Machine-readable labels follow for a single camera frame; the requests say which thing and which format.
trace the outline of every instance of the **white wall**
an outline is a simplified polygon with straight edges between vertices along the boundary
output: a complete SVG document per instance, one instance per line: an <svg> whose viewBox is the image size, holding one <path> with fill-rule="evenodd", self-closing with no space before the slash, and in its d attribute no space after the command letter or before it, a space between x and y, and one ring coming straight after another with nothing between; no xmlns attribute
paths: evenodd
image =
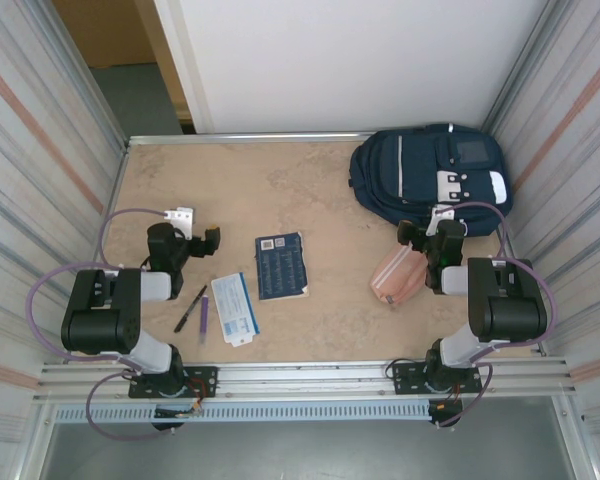
<svg viewBox="0 0 600 480"><path fill-rule="evenodd" d="M479 126L544 0L156 0L201 133Z"/></svg>

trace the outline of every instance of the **beige tabletop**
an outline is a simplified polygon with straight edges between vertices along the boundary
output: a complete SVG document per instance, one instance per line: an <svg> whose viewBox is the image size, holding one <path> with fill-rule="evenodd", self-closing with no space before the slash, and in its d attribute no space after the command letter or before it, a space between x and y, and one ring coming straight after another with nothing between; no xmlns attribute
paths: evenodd
<svg viewBox="0 0 600 480"><path fill-rule="evenodd" d="M178 299L143 304L142 324L176 345L186 362L385 360L424 356L431 344L467 321L466 297L423 288L399 306L376 299L369 279L396 242L396 227L365 210L347 185L354 142L134 146L116 209L196 209L194 234L219 225L212 257L191 258ZM145 214L117 217L106 254L136 266L148 255ZM260 302L255 238L302 232L310 295ZM495 236L465 242L467 256L497 250ZM240 347L222 337L209 287L209 328L198 342L199 308L173 328L204 284L244 272L260 334Z"/></svg>

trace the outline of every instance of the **black pen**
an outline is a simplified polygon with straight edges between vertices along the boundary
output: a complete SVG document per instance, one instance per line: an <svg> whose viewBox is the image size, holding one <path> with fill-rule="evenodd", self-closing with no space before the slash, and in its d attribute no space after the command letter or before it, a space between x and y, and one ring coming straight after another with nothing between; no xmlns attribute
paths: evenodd
<svg viewBox="0 0 600 480"><path fill-rule="evenodd" d="M191 312L193 312L194 308L196 308L196 305L202 298L202 295L204 295L204 292L206 289L207 289L206 285L204 287L202 287L202 290L200 290L200 293L198 293L198 296L193 299L193 302L191 302L191 305L189 305L189 308L187 308L187 311L184 312L184 315L178 322L178 325L176 325L176 328L173 329L173 333L178 333L180 330L182 330L182 327L184 327L184 324L187 323L187 318L189 318L189 314Z"/></svg>

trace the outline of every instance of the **dark blue booklet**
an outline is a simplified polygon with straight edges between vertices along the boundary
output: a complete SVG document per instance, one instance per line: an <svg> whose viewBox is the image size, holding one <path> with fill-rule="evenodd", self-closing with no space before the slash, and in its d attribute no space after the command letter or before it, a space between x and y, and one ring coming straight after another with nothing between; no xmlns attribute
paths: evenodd
<svg viewBox="0 0 600 480"><path fill-rule="evenodd" d="M260 300L309 295L299 232L256 238L256 262Z"/></svg>

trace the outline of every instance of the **purple marker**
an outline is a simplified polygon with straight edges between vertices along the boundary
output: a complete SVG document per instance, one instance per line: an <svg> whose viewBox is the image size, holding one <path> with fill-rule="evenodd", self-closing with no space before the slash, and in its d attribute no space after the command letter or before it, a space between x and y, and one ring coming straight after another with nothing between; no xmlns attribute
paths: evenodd
<svg viewBox="0 0 600 480"><path fill-rule="evenodd" d="M209 297L202 297L202 305L200 306L200 345L204 345L207 339L207 313L209 312Z"/></svg>

